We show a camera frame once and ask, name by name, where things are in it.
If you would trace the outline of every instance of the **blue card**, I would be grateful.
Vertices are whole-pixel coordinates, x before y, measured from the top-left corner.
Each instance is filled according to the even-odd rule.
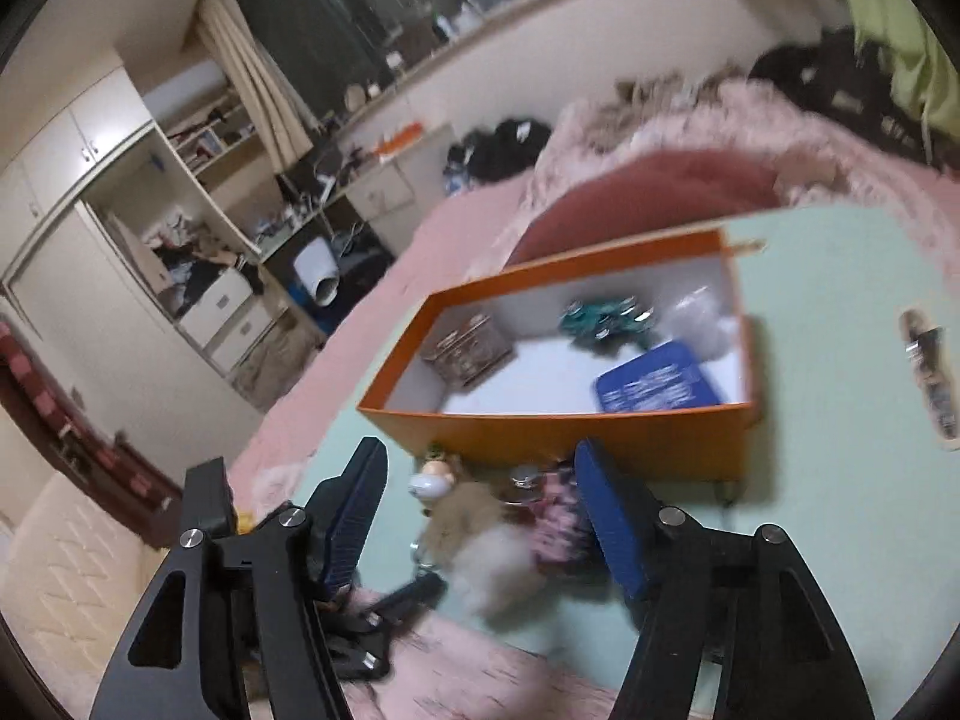
[[[718,406],[713,386],[685,343],[668,341],[608,370],[593,384],[607,413],[662,412]]]

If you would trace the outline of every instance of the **metal screw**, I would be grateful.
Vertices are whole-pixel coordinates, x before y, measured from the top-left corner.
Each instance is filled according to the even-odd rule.
[[[764,525],[760,528],[760,536],[768,544],[782,544],[786,541],[786,531],[779,525]]]
[[[306,512],[297,507],[287,509],[286,512],[280,514],[280,525],[284,528],[299,527],[304,523],[304,520],[306,520]]]
[[[181,533],[181,547],[184,547],[184,549],[193,549],[201,541],[203,541],[203,531],[197,528],[191,528],[189,531]]]
[[[686,522],[686,514],[680,511],[676,506],[667,506],[661,509],[659,518],[664,525],[670,525],[674,528],[680,527]]]

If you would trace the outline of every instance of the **desk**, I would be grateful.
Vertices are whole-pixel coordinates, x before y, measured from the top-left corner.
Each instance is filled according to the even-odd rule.
[[[877,720],[886,720],[960,620],[960,455],[934,435],[898,320],[916,305],[946,327],[957,370],[960,344],[950,339],[960,332],[960,306],[880,211],[810,208],[724,226],[733,242],[766,242],[737,260],[746,311],[760,321],[766,418],[752,435],[745,494],[732,509],[717,506],[711,485],[660,484],[655,492],[707,527],[752,533],[764,522],[784,526],[848,637]],[[331,426],[296,493],[305,503],[364,435],[384,440],[387,490],[359,566],[363,583],[378,590],[410,579],[409,544],[424,526],[406,491],[411,459],[354,409],[391,345]],[[440,611],[482,627],[464,619],[452,595]],[[561,584],[485,630],[610,688],[620,685],[637,640],[616,594]]]

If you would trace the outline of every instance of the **red pillow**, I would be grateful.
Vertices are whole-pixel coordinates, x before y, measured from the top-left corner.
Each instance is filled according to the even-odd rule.
[[[657,151],[568,191],[527,228],[507,265],[781,204],[776,171],[737,151]]]

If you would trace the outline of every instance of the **open cardboard box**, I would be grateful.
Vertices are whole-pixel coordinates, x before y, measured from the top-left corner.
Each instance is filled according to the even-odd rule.
[[[719,296],[730,350],[702,365],[720,406],[599,413],[593,382],[640,354],[616,358],[560,336],[573,300],[637,295],[655,306],[708,285]],[[450,388],[421,359],[451,329],[489,314],[515,356],[467,391]],[[736,268],[720,230],[626,242],[542,261],[430,295],[358,406],[415,456],[431,442],[490,466],[543,464],[596,437],[624,469],[648,479],[736,480],[744,475],[754,404]]]

